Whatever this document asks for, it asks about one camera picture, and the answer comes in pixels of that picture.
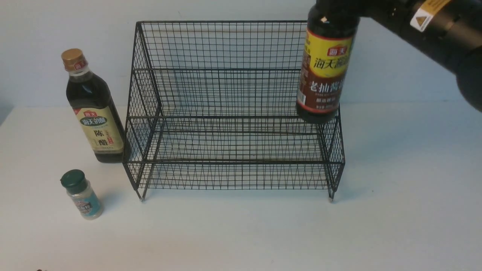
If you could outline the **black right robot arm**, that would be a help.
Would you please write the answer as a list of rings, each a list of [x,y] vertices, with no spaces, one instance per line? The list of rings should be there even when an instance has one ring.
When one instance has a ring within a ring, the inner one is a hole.
[[[370,17],[456,76],[465,100],[482,109],[480,0],[362,0]]]

